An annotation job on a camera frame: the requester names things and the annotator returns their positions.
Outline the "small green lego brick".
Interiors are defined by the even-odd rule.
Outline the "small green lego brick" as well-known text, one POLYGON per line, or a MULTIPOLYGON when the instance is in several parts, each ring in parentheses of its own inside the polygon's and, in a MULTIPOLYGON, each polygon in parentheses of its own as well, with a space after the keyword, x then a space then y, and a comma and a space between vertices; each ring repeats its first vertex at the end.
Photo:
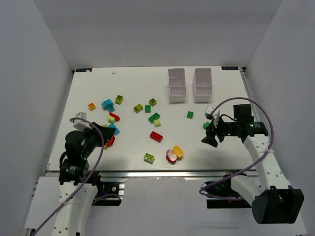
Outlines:
POLYGON ((207 129, 207 127, 208 127, 209 125, 210 125, 210 123, 209 123, 209 122, 206 122, 206 123, 204 123, 204 124, 203 124, 203 126, 202 126, 202 127, 203 127, 203 129, 205 129, 205 130, 206 130, 206 129, 207 129))

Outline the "dark green 2x2 lego brick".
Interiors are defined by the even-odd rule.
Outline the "dark green 2x2 lego brick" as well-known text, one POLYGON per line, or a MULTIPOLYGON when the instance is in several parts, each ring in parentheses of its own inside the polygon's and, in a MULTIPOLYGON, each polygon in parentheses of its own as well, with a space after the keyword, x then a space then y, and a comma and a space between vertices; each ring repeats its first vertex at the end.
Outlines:
POLYGON ((151 105, 145 105, 145 113, 151 112, 151 105))

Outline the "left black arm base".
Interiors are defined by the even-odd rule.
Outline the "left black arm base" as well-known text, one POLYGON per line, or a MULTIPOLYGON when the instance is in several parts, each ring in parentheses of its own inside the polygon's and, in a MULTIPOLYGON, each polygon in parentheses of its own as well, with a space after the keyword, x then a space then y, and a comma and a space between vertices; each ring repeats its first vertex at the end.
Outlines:
POLYGON ((125 179, 108 177, 99 174, 97 194, 92 203, 93 206, 118 207, 123 199, 125 190, 125 179))

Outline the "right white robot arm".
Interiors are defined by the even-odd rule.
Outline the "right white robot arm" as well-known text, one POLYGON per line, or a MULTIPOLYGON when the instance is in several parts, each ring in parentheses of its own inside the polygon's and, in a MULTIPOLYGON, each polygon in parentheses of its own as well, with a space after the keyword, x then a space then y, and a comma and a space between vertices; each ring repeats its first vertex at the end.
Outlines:
POLYGON ((252 158, 260 185, 241 170, 226 174, 219 181, 207 182, 200 194, 211 200, 236 201, 237 205, 247 203, 258 224, 295 223, 304 201, 302 190, 294 189, 284 176, 269 146, 272 141, 268 131, 264 123, 254 121, 251 105, 235 105, 233 112, 231 121, 225 122, 218 108, 208 106, 205 117, 211 122, 202 142, 216 148, 225 137, 240 138, 252 158))

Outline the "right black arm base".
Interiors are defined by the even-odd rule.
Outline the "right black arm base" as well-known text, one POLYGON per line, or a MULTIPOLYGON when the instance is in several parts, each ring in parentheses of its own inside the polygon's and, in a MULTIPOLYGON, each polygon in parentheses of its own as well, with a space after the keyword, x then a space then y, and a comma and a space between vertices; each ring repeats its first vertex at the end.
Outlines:
MULTIPOLYGON (((236 198, 240 199, 241 196, 232 190, 231 180, 227 180, 225 182, 219 183, 215 186, 212 186, 205 190, 207 194, 216 195, 220 197, 229 197, 229 198, 236 198)), ((245 200, 239 201, 228 201, 222 199, 214 199, 208 198, 206 200, 207 209, 237 209, 237 208, 251 208, 250 204, 247 203, 245 200)))

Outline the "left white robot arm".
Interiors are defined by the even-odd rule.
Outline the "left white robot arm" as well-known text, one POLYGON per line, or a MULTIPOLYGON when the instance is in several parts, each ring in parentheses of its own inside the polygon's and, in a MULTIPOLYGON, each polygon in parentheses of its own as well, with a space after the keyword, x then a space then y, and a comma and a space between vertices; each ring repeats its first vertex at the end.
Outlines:
POLYGON ((93 123, 78 128, 65 137, 65 152, 60 158, 59 207, 52 229, 54 236, 82 236, 92 206, 98 193, 103 193, 100 176, 89 171, 88 157, 95 148, 109 142, 116 129, 93 123))

